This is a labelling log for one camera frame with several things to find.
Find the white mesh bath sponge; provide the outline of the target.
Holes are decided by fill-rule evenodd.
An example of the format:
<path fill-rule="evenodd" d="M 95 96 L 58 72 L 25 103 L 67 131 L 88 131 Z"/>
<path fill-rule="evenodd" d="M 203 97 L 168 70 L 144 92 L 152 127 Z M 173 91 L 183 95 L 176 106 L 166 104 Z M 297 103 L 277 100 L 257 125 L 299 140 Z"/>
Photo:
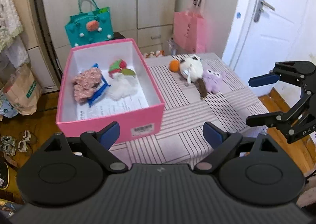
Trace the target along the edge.
<path fill-rule="evenodd" d="M 137 79 L 133 76 L 125 76 L 122 73 L 114 74 L 110 85 L 111 87 L 107 89 L 105 95 L 114 101 L 136 95 L 138 92 Z"/>

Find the pink floral fabric scrunchie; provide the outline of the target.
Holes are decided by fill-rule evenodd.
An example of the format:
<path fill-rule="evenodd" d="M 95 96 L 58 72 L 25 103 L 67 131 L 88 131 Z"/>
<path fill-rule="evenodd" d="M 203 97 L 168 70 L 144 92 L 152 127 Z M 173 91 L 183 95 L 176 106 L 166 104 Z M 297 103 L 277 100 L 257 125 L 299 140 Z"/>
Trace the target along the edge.
<path fill-rule="evenodd" d="M 101 83 L 101 78 L 102 72 L 97 67 L 92 67 L 75 76 L 72 80 L 75 101 L 83 104 L 91 98 Z"/>

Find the green round sponge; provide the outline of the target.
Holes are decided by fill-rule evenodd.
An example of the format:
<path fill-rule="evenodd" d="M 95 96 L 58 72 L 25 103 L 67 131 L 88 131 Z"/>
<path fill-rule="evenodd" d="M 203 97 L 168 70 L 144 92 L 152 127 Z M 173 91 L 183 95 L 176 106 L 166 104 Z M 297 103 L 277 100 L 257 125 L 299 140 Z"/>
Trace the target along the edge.
<path fill-rule="evenodd" d="M 132 69 L 128 69 L 128 68 L 121 69 L 121 73 L 125 76 L 133 76 L 133 77 L 136 76 L 136 73 Z"/>

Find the white plush toy orange ball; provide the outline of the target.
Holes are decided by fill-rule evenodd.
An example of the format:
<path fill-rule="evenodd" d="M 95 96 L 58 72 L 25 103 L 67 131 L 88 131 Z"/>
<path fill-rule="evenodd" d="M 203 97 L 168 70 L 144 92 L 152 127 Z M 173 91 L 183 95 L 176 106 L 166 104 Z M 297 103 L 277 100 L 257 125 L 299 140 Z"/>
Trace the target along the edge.
<path fill-rule="evenodd" d="M 169 70 L 173 73 L 180 73 L 187 85 L 197 85 L 201 98 L 207 96 L 206 85 L 202 78 L 204 70 L 200 57 L 192 55 L 181 61 L 172 60 L 169 63 Z"/>

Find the red strawberry plush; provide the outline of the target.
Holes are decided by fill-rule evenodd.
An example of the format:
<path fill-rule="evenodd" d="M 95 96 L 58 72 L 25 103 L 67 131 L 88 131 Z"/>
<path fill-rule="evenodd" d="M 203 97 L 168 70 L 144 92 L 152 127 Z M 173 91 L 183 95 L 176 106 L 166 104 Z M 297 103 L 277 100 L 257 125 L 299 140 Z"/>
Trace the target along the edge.
<path fill-rule="evenodd" d="M 126 69 L 126 67 L 127 63 L 122 59 L 113 62 L 109 67 L 109 76 L 112 77 L 114 73 L 120 73 L 123 69 Z"/>

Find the printed paper sheet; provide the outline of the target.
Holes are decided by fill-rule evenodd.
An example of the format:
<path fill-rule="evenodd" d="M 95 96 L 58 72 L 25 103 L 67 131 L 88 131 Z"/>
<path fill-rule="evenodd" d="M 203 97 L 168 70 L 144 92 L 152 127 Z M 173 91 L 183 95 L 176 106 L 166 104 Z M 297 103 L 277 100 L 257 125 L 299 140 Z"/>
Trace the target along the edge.
<path fill-rule="evenodd" d="M 92 105 L 92 107 L 89 107 L 88 103 L 77 106 L 77 120 L 88 120 L 92 118 L 105 117 L 149 107 L 139 80 L 137 77 L 135 78 L 138 81 L 138 92 L 136 95 L 114 101 L 107 98 L 105 95 L 107 91 L 106 90 L 101 99 Z"/>

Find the purple owl plush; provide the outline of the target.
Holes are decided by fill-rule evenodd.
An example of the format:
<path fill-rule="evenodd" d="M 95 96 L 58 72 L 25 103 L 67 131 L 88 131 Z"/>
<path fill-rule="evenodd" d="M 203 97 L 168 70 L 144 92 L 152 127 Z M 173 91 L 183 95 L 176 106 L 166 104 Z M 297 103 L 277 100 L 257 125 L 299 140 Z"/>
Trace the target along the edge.
<path fill-rule="evenodd" d="M 218 93 L 223 84 L 225 76 L 225 72 L 217 72 L 211 69 L 205 69 L 202 75 L 202 79 L 205 83 L 207 92 Z"/>

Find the white door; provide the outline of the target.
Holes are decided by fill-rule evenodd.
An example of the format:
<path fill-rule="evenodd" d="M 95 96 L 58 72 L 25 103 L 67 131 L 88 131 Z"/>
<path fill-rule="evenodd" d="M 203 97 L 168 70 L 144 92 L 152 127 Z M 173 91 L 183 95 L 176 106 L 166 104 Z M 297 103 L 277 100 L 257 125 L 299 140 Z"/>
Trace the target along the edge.
<path fill-rule="evenodd" d="M 222 60 L 248 85 L 252 77 L 269 73 L 276 62 L 286 61 L 298 36 L 308 0 L 265 0 L 254 22 L 258 0 L 238 0 Z"/>

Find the pink cardboard box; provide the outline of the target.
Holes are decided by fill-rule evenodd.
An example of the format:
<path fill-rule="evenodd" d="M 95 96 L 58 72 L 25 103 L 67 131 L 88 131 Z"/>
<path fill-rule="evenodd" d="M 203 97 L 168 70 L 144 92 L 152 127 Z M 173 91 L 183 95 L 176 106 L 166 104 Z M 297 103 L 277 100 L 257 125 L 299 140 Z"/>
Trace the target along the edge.
<path fill-rule="evenodd" d="M 74 99 L 75 76 L 98 65 L 109 86 L 92 105 Z M 118 142 L 161 129 L 165 102 L 137 44 L 131 38 L 94 43 L 70 50 L 60 86 L 56 124 L 68 137 L 120 126 Z"/>

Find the striped pink tablecloth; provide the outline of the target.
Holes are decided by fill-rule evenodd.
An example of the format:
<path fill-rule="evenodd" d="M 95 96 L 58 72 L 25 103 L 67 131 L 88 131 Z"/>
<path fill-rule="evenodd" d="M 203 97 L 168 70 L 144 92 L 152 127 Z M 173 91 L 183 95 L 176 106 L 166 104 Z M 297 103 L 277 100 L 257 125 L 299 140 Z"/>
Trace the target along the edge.
<path fill-rule="evenodd" d="M 187 85 L 179 74 L 168 69 L 171 60 L 186 57 L 183 54 L 145 60 L 163 95 L 165 110 L 160 132 L 110 148 L 126 165 L 189 163 L 193 166 L 212 151 L 203 137 L 202 128 L 207 121 L 224 131 L 240 132 L 247 137 L 257 137 L 265 130 L 245 124 L 248 116 L 268 110 L 216 54 L 200 54 L 204 68 L 225 75 L 219 92 L 208 94 L 205 99 L 200 99 L 194 85 Z"/>

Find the pink paper gift bag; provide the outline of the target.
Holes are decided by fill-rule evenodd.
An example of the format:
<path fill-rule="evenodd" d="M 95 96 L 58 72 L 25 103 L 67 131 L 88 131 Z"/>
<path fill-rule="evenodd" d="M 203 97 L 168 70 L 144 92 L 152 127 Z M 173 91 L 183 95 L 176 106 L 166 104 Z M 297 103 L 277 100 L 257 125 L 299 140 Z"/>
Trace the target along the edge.
<path fill-rule="evenodd" d="M 206 50 L 205 0 L 190 0 L 187 8 L 174 13 L 174 42 L 188 53 Z"/>

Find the brown paper bag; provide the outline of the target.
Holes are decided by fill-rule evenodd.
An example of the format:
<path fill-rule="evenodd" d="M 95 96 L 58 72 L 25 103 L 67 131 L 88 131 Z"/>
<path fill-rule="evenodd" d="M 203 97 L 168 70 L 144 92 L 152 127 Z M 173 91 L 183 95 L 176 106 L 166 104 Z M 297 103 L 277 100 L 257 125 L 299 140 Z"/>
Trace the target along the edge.
<path fill-rule="evenodd" d="M 37 110 L 42 88 L 29 66 L 24 64 L 10 76 L 2 92 L 18 113 L 33 115 Z"/>

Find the shoes on floor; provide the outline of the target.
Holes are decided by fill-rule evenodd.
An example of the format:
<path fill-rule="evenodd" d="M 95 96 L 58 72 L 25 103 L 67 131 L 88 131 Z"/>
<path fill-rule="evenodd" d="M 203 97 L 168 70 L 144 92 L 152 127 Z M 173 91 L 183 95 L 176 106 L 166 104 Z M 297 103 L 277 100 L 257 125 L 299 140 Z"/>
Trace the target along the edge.
<path fill-rule="evenodd" d="M 15 156 L 17 152 L 30 156 L 33 153 L 32 145 L 37 142 L 37 138 L 29 130 L 24 130 L 20 139 L 12 136 L 1 137 L 1 151 L 4 155 Z"/>

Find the teal felt tote bag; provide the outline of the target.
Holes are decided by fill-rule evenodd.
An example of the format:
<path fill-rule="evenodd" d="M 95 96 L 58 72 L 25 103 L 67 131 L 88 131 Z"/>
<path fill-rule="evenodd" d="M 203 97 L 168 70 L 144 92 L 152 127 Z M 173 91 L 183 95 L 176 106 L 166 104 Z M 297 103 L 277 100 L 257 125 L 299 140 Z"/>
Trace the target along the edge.
<path fill-rule="evenodd" d="M 94 0 L 90 1 L 95 10 L 83 12 L 81 0 L 78 0 L 79 14 L 71 16 L 65 26 L 71 47 L 99 43 L 114 38 L 110 8 L 99 8 Z"/>

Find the cream knitted cardigan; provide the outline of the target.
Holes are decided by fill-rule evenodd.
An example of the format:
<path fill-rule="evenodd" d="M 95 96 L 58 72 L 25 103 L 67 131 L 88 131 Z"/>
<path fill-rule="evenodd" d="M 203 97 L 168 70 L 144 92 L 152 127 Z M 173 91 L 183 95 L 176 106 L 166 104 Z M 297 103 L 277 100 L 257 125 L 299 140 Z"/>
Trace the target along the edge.
<path fill-rule="evenodd" d="M 23 32 L 23 25 L 13 0 L 1 0 L 1 51 L 9 48 Z"/>

